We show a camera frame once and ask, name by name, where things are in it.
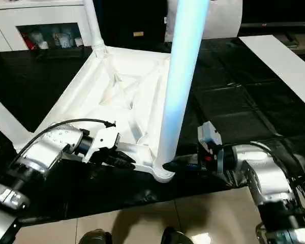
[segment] white plastic leg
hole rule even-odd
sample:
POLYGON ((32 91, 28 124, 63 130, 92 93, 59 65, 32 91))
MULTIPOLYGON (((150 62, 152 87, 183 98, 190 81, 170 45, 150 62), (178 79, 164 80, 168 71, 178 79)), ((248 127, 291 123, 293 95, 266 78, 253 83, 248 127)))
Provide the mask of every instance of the white plastic leg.
POLYGON ((209 0, 178 1, 158 158, 154 163, 154 172, 164 180, 173 176, 163 164, 175 156, 208 5, 209 0))
POLYGON ((105 51, 105 44, 101 36, 100 27, 98 25, 97 16, 92 0, 84 0, 84 6, 89 22, 89 28, 91 31, 91 46, 98 57, 102 52, 105 51))
POLYGON ((26 128, 2 105, 0 102, 0 131, 14 144, 25 143, 31 138, 32 133, 26 128))

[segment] black tarp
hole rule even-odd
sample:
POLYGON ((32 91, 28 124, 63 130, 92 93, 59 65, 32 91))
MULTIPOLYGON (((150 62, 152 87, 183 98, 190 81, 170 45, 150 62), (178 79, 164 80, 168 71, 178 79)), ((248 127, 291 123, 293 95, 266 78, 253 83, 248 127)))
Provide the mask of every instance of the black tarp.
MULTIPOLYGON (((0 53, 0 101, 34 131, 89 53, 89 48, 0 53)), ((239 39, 202 42, 178 151, 194 153, 197 127, 207 120, 224 143, 260 141, 282 160, 289 176, 305 174, 305 104, 239 39)), ((0 133, 0 170, 13 155, 0 133)), ((20 220, 70 219, 244 185, 234 172, 223 177, 181 173, 161 184, 143 172, 62 161, 20 220)))

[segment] shoe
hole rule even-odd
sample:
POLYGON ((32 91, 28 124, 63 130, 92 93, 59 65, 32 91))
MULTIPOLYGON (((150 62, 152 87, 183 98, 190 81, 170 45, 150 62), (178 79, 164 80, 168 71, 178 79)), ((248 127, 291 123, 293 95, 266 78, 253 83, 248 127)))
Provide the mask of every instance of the shoe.
POLYGON ((79 244, 112 244, 112 235, 102 229, 92 230, 84 234, 79 244))

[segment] wire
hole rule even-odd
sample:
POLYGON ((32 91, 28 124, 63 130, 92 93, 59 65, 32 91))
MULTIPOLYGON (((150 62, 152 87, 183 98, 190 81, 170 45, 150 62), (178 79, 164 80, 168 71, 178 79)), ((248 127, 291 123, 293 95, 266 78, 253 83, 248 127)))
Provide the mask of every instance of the wire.
POLYGON ((21 150, 20 152, 16 155, 16 157, 11 161, 11 163, 9 164, 9 167, 11 165, 13 165, 21 156, 22 154, 29 148, 29 146, 31 146, 40 136, 42 136, 43 134, 47 133, 48 131, 59 127, 61 125, 65 125, 65 124, 69 124, 69 123, 73 123, 73 122, 80 122, 80 121, 88 121, 88 122, 97 122, 97 123, 102 123, 105 125, 105 127, 115 127, 115 123, 110 123, 108 121, 104 121, 101 119, 94 119, 94 118, 76 118, 76 119, 70 119, 70 120, 66 120, 63 122, 59 122, 56 123, 52 126, 47 127, 46 129, 42 130, 39 134, 37 134, 35 137, 33 137, 32 140, 30 140, 21 150))

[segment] black shoe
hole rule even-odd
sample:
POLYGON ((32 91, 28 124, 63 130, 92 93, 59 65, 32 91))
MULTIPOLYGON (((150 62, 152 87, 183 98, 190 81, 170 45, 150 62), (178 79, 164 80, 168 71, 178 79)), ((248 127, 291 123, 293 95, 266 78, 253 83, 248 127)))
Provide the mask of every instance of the black shoe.
POLYGON ((102 229, 92 230, 84 234, 79 244, 112 244, 112 235, 102 229))
POLYGON ((161 244, 193 244, 193 242, 173 227, 167 227, 164 230, 161 244))

